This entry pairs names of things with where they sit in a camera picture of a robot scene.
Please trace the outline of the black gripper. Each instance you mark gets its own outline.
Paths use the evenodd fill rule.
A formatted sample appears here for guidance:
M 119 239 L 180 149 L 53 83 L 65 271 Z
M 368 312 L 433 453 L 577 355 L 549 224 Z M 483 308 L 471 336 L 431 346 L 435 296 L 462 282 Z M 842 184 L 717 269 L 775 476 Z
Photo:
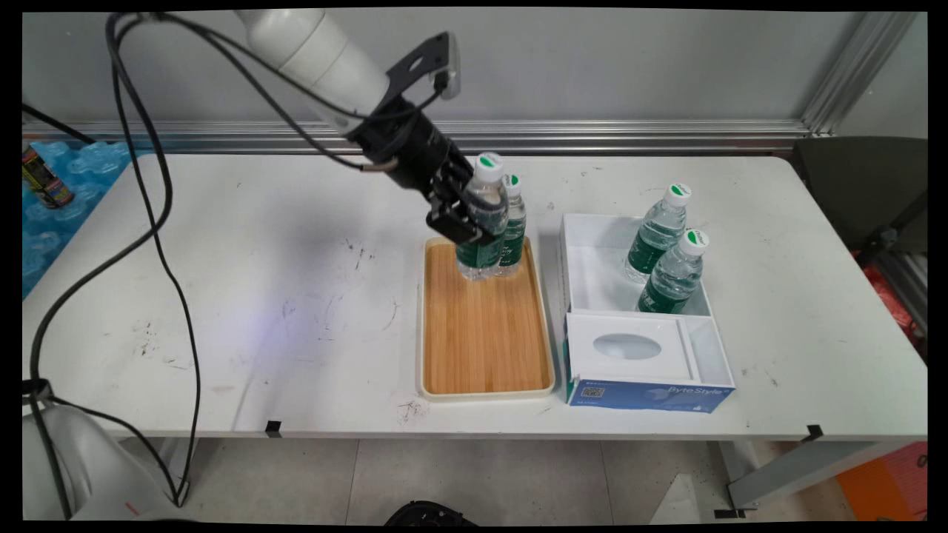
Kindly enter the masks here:
M 394 98 L 380 115 L 409 112 L 383 121 L 366 121 L 347 135 L 375 164 L 392 159 L 398 165 L 387 175 L 403 189 L 428 195 L 426 223 L 457 245 L 487 246 L 497 236 L 478 215 L 495 206 L 470 191 L 474 169 L 457 146 L 405 98 Z

